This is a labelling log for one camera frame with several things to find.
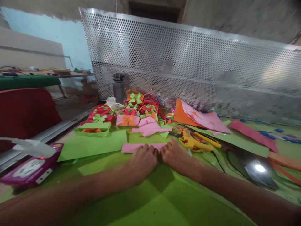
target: red chair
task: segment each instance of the red chair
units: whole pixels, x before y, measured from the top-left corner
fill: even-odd
[[[0,109],[0,137],[30,139],[62,121],[50,93],[43,89],[0,91]],[[0,150],[5,143],[0,143]]]

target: water bottle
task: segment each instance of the water bottle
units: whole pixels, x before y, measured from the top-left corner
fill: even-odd
[[[124,75],[121,73],[113,74],[113,94],[116,98],[116,103],[124,103]]]

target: yellow glue gun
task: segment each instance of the yellow glue gun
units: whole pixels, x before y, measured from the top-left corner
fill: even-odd
[[[204,151],[213,151],[213,146],[209,145],[209,144],[203,144],[201,142],[196,141],[191,135],[190,132],[187,128],[185,128],[183,130],[183,139],[181,139],[182,141],[187,141],[186,143],[184,143],[184,146],[186,148],[190,148],[193,149],[194,146],[196,146],[199,149],[202,149]]]

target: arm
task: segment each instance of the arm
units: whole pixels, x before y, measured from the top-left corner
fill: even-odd
[[[157,150],[146,144],[121,166],[0,204],[0,225],[61,223],[90,202],[140,184],[156,164]]]
[[[190,157],[171,138],[161,148],[163,161],[176,172],[220,194],[258,225],[297,225],[299,206],[249,182],[225,174]]]

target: metal panel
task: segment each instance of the metal panel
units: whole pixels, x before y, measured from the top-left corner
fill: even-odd
[[[197,110],[301,124],[300,47],[96,9],[80,12],[102,100],[113,95],[112,75],[127,73],[131,88],[179,97]],[[173,75],[161,73],[164,60],[173,60]],[[237,88],[217,89],[216,74],[223,71],[238,74]]]

